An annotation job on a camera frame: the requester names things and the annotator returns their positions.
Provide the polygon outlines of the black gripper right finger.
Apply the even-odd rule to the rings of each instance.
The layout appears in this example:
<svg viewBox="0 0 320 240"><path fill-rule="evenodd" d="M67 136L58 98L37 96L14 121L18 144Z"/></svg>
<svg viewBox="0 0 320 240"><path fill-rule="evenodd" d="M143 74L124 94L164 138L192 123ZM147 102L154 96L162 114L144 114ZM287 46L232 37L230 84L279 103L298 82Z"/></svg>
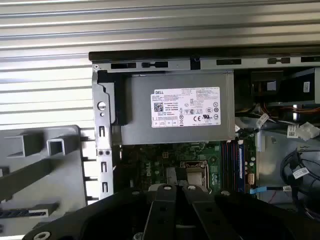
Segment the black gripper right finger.
<svg viewBox="0 0 320 240"><path fill-rule="evenodd" d="M199 186L183 187L206 240L314 240L316 222L247 194L209 195Z"/></svg>

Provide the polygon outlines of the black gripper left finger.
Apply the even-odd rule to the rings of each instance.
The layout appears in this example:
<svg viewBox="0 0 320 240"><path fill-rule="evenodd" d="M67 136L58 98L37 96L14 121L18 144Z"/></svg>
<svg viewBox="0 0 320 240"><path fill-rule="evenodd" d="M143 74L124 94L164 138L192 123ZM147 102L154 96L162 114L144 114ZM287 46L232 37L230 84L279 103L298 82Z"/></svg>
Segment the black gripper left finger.
<svg viewBox="0 0 320 240"><path fill-rule="evenodd" d="M128 188L47 222L25 234L25 240L172 240L177 189L161 185L151 193Z"/></svg>

